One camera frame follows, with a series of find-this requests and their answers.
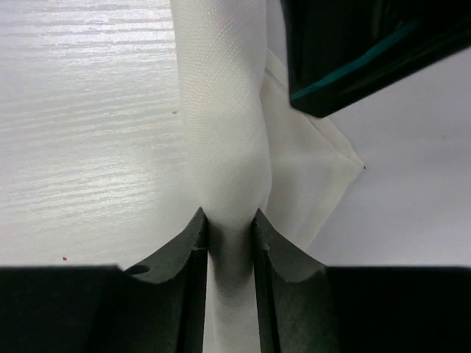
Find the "white cloth napkin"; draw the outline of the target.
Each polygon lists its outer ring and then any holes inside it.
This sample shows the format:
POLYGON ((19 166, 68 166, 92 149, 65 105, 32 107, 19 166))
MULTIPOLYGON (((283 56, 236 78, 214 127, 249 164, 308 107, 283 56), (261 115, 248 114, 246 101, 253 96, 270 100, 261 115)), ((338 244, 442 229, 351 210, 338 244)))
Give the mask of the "white cloth napkin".
POLYGON ((217 352, 259 352, 249 228, 258 210, 305 249, 364 163, 288 102, 264 1, 173 1, 190 192, 208 218, 217 352))

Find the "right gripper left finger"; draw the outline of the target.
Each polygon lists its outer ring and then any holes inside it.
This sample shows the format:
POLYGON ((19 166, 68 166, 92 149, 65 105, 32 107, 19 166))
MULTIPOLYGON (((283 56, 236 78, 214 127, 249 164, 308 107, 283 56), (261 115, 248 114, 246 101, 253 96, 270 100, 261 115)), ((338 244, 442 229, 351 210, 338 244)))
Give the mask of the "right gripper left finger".
POLYGON ((167 244, 116 265, 1 269, 3 352, 200 352, 207 219, 198 210, 167 244))

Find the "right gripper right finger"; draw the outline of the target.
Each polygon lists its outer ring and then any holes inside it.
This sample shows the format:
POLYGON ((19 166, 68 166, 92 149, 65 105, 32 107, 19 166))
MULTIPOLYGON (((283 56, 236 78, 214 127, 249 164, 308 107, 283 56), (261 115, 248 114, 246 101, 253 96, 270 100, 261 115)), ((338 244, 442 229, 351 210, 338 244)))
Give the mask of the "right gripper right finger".
POLYGON ((468 352, 470 270, 328 266, 252 223, 263 352, 468 352))

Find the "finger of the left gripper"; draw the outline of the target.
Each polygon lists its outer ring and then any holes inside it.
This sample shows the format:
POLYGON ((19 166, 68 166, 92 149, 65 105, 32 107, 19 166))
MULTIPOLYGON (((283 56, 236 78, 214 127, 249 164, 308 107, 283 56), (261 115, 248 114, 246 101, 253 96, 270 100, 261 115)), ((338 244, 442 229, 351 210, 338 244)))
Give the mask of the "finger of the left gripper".
POLYGON ((324 118, 470 47, 466 0, 282 1, 291 106, 324 118))

